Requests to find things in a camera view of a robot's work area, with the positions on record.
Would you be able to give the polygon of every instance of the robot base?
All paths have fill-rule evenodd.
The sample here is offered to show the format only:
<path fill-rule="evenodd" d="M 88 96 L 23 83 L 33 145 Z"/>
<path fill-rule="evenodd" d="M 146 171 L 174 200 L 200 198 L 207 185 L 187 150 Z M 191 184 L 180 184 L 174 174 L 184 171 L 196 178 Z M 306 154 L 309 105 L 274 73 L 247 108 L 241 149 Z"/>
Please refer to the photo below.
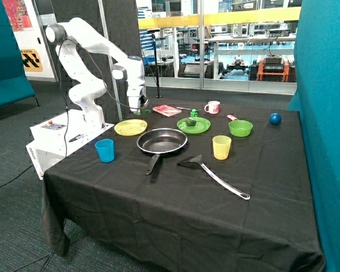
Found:
<path fill-rule="evenodd" d="M 47 169 L 113 126 L 113 124 L 105 124 L 104 127 L 96 130 L 89 129 L 83 119 L 82 110 L 72 109 L 68 111 L 68 116 L 69 120 L 67 113 L 63 113 L 30 127 L 34 141 L 26 148 L 40 180 L 43 179 Z"/>

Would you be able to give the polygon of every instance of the green toy vegetable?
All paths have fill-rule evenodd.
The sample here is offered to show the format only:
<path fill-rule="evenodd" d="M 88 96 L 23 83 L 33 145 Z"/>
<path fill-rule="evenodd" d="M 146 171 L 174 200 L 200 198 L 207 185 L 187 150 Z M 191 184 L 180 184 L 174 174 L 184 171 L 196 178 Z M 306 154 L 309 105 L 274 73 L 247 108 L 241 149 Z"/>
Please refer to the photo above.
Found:
<path fill-rule="evenodd" d="M 197 120 L 195 120 L 193 117 L 189 117 L 186 119 L 185 123 L 187 126 L 195 126 L 197 123 Z"/>

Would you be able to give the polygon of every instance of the yellow railing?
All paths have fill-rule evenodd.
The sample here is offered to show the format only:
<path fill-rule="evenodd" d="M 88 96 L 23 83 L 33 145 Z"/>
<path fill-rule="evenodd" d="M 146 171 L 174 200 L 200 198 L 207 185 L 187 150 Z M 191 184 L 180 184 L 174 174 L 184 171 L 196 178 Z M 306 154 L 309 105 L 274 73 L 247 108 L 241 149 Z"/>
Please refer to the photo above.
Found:
<path fill-rule="evenodd" d="M 228 13 L 205 14 L 204 25 L 299 20 L 301 7 L 267 8 Z M 198 26 L 199 15 L 139 19 L 139 29 Z"/>

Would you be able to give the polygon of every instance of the gray carpet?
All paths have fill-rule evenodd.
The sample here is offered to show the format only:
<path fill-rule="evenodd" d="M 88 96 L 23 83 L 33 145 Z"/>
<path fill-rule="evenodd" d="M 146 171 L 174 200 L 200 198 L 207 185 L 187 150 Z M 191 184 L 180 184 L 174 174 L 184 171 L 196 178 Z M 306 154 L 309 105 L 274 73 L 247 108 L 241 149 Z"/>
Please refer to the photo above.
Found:
<path fill-rule="evenodd" d="M 41 182 L 31 165 L 25 145 L 32 140 L 29 127 L 64 112 L 65 103 L 56 83 L 31 83 L 41 107 L 34 98 L 0 108 L 0 271 L 40 271 L 49 257 L 40 229 Z M 167 99 L 202 101 L 217 99 L 245 107 L 286 109 L 291 98 L 222 91 L 161 89 Z M 148 88 L 149 99 L 156 89 Z M 71 238 L 69 255 L 51 255 L 44 271 L 165 271 L 135 260 L 115 248 L 85 235 L 71 221 L 65 232 Z"/>

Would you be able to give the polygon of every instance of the pink mug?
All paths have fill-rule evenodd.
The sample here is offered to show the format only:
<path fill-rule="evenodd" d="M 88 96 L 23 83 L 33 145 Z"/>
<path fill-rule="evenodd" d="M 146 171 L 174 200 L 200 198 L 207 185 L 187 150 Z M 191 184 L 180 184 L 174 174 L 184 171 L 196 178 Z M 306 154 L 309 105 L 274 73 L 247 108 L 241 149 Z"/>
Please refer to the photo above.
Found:
<path fill-rule="evenodd" d="M 204 107 L 204 111 L 211 114 L 217 114 L 219 113 L 219 107 L 220 107 L 219 101 L 209 101 L 208 104 Z"/>

